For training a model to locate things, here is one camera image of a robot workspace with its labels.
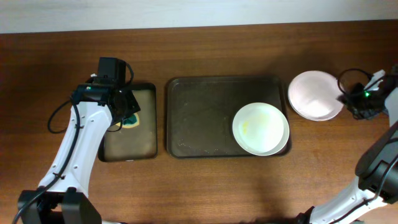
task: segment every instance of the brown tray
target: brown tray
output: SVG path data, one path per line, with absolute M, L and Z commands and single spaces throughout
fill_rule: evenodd
M 233 118 L 247 104 L 268 103 L 287 118 L 285 92 L 277 77 L 176 78 L 167 91 L 167 151 L 179 159 L 254 157 L 232 134 Z M 284 156 L 291 147 L 289 137 L 271 156 Z
M 107 132 L 98 150 L 103 162 L 153 159 L 157 155 L 156 88 L 152 83 L 133 84 L 132 92 L 141 110 L 136 113 L 139 125 L 120 131 Z M 117 130 L 112 126 L 108 130 Z

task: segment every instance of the white bowl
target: white bowl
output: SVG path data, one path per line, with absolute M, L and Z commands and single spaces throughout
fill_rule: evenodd
M 236 113 L 232 132 L 236 142 L 247 152 L 269 156 L 284 148 L 290 129 L 286 117 L 275 106 L 251 103 Z
M 312 121 L 334 118 L 343 108 L 343 104 L 337 100 L 341 94 L 337 79 L 320 71 L 297 75 L 290 83 L 287 93 L 293 110 Z

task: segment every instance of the white wall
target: white wall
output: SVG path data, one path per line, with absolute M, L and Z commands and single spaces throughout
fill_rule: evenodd
M 0 0 L 0 33 L 398 19 L 398 0 Z

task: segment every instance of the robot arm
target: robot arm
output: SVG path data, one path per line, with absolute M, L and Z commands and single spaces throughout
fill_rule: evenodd
M 131 79 L 125 83 L 126 67 Z M 106 130 L 138 112 L 130 84 L 133 72 L 117 58 L 100 58 L 98 76 L 79 85 L 71 97 L 69 125 L 54 162 L 37 190 L 22 191 L 19 216 L 30 223 L 108 223 L 87 199 L 88 182 Z M 53 212 L 61 204 L 62 212 Z
M 387 97 L 385 105 L 389 112 L 390 129 L 359 160 L 354 181 L 334 199 L 310 211 L 309 220 L 304 223 L 346 223 L 355 221 L 375 208 L 392 204 L 398 200 L 398 169 L 382 178 L 398 156 L 398 142 L 390 139 L 398 137 L 398 88 Z
M 96 102 L 80 102 L 77 105 L 80 114 L 80 133 L 67 168 L 62 174 L 62 179 L 57 181 L 48 192 L 66 192 L 69 187 L 76 188 L 88 197 L 88 182 L 93 168 L 95 156 L 100 142 L 110 127 L 112 115 L 107 105 L 99 106 Z M 49 171 L 40 181 L 39 187 L 48 185 L 58 174 L 61 165 L 66 160 L 73 135 L 76 130 L 76 113 L 71 109 L 71 116 L 67 132 L 63 138 L 60 149 Z

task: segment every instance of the black cable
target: black cable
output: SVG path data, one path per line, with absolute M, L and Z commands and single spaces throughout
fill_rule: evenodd
M 393 142 L 397 141 L 397 138 L 393 138 L 391 140 L 390 140 L 391 141 L 390 143 L 393 143 Z M 384 171 L 383 176 L 381 177 L 380 184 L 379 184 L 379 186 L 378 186 L 373 198 L 364 200 L 362 203 L 358 204 L 357 206 L 352 208 L 350 211 L 348 211 L 345 215 L 343 215 L 339 219 L 337 219 L 337 220 L 335 220 L 335 221 L 333 221 L 333 222 L 331 222 L 329 224 L 335 224 L 335 223 L 338 223 L 338 222 L 342 221 L 343 219 L 347 218 L 348 215 L 351 215 L 357 209 L 361 208 L 363 205 L 367 205 L 368 203 L 370 203 L 370 202 L 374 201 L 375 199 L 377 199 L 380 196 L 380 194 L 381 194 L 381 190 L 382 190 L 382 188 L 384 186 L 384 183 L 387 180 L 388 174 L 394 168 L 394 166 L 397 164 L 397 162 L 398 162 L 398 155 L 395 156 L 395 158 L 392 160 L 392 162 L 387 167 L 386 171 Z
M 398 138 L 392 138 L 392 139 L 388 140 L 387 144 L 390 144 L 390 143 L 393 143 L 396 141 L 398 141 Z
M 132 71 L 131 66 L 126 62 L 126 66 L 130 71 L 130 80 L 125 84 L 125 86 L 128 86 L 132 83 L 132 79 L 134 78 L 134 72 Z
M 51 129 L 51 120 L 54 118 L 54 116 L 58 113 L 58 111 L 60 111 L 60 109 L 62 109 L 65 105 L 67 105 L 70 102 L 70 100 L 64 102 L 61 104 L 61 106 L 59 106 L 50 116 L 49 121 L 47 122 L 47 129 L 53 133 L 53 134 L 60 134 L 60 133 L 64 133 L 67 128 L 65 128 L 64 130 L 61 131 L 54 131 L 53 129 Z
M 359 93 L 347 93 L 347 92 L 345 92 L 345 91 L 342 89 L 342 87 L 341 87 L 341 85 L 340 85 L 340 84 L 341 84 L 341 78 L 342 78 L 342 76 L 343 76 L 346 72 L 351 71 L 351 70 L 354 70 L 354 71 L 362 71 L 361 69 L 358 69 L 358 68 L 347 69 L 347 70 L 344 70 L 343 72 L 341 72 L 340 75 L 339 75 L 339 77 L 337 78 L 337 87 L 339 88 L 339 90 L 340 90 L 344 95 L 350 96 L 350 97 L 363 95 L 363 94 L 365 93 L 366 90 L 369 90 L 370 88 L 372 88 L 372 86 L 376 85 L 379 81 L 381 81 L 381 80 L 383 80 L 383 79 L 385 79 L 385 78 L 387 78 L 387 77 L 392 76 L 392 75 L 387 75 L 387 74 L 385 74 L 384 76 L 378 78 L 375 82 L 373 82 L 371 85 L 369 85 L 367 88 L 365 88 L 365 89 L 362 90 L 361 92 L 359 92 Z
M 115 131 L 107 131 L 107 132 L 116 132 L 116 131 L 120 131 L 120 130 L 122 129 L 122 127 L 123 127 L 123 122 L 124 122 L 124 119 L 122 119 L 122 121 L 120 122 L 120 127 L 119 127 L 117 130 L 115 130 Z
M 361 72 L 362 74 L 365 74 L 367 76 L 367 78 L 370 80 L 372 79 L 372 75 L 369 72 L 365 72 L 364 70 L 360 69 L 360 68 L 349 68 L 346 69 L 344 71 L 342 71 L 337 78 L 337 87 L 340 89 L 340 91 L 344 94 L 344 95 L 350 95 L 347 92 L 345 92 L 342 87 L 341 87 L 341 78 L 343 77 L 343 75 L 345 75 L 347 72 L 351 72 L 351 71 L 357 71 L 357 72 Z
M 39 199 L 48 189 L 50 189 L 62 176 L 63 171 L 67 168 L 67 165 L 69 163 L 70 158 L 72 157 L 73 150 L 75 149 L 77 139 L 79 137 L 79 132 L 80 132 L 80 115 L 79 115 L 79 110 L 77 109 L 76 104 L 72 103 L 73 109 L 75 109 L 76 113 L 76 131 L 75 135 L 73 137 L 72 144 L 70 146 L 67 158 L 65 159 L 65 162 L 63 163 L 60 171 L 58 174 L 55 175 L 54 179 L 44 188 L 38 189 L 38 193 L 36 194 L 35 197 L 32 197 L 28 202 L 26 202 L 21 209 L 17 212 L 17 214 L 14 217 L 14 220 L 12 221 L 12 224 L 16 224 L 18 222 L 19 217 L 25 212 L 27 208 L 29 208 L 30 205 L 32 205 L 37 199 Z

